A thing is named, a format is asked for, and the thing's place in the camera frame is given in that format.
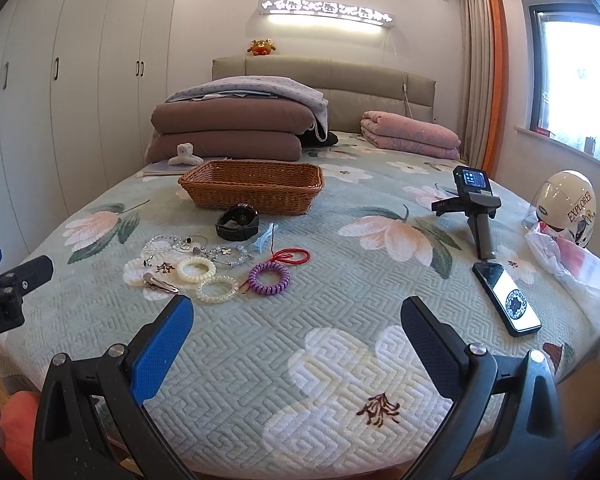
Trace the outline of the beige and orange curtain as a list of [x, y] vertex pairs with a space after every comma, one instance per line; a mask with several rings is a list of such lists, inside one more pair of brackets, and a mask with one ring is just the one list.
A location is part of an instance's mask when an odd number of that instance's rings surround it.
[[508, 37], [503, 0], [460, 0], [462, 159], [489, 174], [498, 166], [508, 98]]

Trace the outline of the black wrist watch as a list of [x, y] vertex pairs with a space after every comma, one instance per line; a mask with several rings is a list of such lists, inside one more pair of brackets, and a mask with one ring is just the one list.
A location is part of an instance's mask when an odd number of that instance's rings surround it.
[[229, 242], [244, 242], [259, 233], [260, 217], [248, 204], [236, 204], [227, 209], [215, 223], [218, 237]]

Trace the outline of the clear plastic bag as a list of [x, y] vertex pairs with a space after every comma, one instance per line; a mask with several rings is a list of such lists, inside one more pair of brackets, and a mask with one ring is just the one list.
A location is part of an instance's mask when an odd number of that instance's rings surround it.
[[565, 238], [544, 233], [539, 223], [524, 238], [540, 266], [562, 284], [600, 330], [600, 258]]

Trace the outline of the silver hair clip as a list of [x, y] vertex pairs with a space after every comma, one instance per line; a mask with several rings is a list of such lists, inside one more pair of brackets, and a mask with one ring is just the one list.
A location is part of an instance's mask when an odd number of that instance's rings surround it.
[[178, 295], [181, 292], [175, 285], [160, 280], [160, 278], [156, 278], [152, 273], [145, 273], [143, 275], [143, 281], [147, 287], [158, 290], [159, 292], [164, 292], [165, 294]]

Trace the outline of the folded pink quilt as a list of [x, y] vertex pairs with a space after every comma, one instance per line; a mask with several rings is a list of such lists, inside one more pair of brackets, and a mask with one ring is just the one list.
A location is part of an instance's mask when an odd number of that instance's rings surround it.
[[452, 130], [432, 122], [369, 110], [360, 121], [364, 138], [382, 150], [433, 158], [459, 160], [460, 138]]

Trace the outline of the light blue hair clip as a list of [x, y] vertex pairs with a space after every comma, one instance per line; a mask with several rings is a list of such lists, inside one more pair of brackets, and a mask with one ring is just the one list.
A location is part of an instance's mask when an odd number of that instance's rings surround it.
[[261, 235], [259, 235], [254, 242], [251, 243], [252, 250], [254, 252], [257, 252], [258, 254], [262, 254], [262, 252], [264, 252], [264, 250], [265, 250], [265, 247], [268, 246], [268, 244], [272, 243], [273, 236], [276, 232], [276, 229], [277, 229], [277, 224], [274, 222], [271, 222], [266, 227], [264, 232]]

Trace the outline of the beige bed headboard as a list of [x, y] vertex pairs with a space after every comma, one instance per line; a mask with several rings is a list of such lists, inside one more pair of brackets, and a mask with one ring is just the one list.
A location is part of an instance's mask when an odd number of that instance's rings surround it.
[[368, 110], [434, 120], [436, 82], [394, 68], [292, 55], [215, 58], [211, 78], [230, 76], [288, 77], [322, 92], [332, 131], [359, 132]]

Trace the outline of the black smartphone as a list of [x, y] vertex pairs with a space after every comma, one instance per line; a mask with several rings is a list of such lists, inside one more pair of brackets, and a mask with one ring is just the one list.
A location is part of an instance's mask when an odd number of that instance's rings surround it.
[[504, 266], [478, 261], [472, 266], [472, 272], [492, 301], [510, 336], [523, 337], [540, 330], [542, 323], [539, 317]]

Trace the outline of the brown wicker basket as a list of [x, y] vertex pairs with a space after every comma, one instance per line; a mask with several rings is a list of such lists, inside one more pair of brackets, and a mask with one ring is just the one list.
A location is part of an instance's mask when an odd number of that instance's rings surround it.
[[247, 204], [260, 214], [301, 216], [325, 182], [322, 168], [305, 162], [212, 160], [186, 172], [178, 184], [202, 209]]

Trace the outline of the orange plush toy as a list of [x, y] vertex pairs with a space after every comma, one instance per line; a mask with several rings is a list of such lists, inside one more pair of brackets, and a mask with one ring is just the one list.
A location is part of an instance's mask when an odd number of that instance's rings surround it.
[[271, 38], [253, 39], [247, 52], [254, 56], [270, 55], [276, 51], [276, 45]]

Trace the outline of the wall light fixture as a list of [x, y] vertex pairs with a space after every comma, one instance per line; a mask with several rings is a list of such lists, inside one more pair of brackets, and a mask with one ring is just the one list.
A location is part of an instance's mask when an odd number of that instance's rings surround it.
[[331, 18], [382, 28], [393, 28], [396, 18], [370, 6], [354, 6], [329, 0], [259, 0], [260, 15], [297, 15]]

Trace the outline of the white wardrobe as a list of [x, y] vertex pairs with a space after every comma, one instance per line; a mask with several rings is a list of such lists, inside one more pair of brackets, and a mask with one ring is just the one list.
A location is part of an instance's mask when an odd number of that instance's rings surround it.
[[173, 6], [1, 0], [1, 269], [143, 167]]

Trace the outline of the window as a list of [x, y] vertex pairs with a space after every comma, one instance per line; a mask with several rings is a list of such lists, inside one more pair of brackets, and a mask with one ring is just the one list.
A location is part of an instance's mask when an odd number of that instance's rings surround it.
[[524, 0], [529, 129], [600, 162], [600, 14], [584, 0]]

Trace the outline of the cream helmet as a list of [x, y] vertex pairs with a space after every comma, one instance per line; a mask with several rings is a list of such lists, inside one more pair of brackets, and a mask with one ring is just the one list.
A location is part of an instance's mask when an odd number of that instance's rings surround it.
[[531, 229], [539, 223], [551, 236], [585, 248], [593, 235], [596, 209], [591, 181], [579, 171], [562, 170], [540, 186], [522, 224]]

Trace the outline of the folded brown quilt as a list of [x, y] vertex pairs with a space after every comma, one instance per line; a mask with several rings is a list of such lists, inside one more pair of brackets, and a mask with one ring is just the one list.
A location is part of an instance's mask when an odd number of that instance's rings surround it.
[[285, 99], [219, 98], [158, 105], [151, 115], [154, 138], [146, 162], [178, 154], [193, 145], [201, 158], [269, 159], [295, 162], [300, 136], [316, 125], [312, 110]]

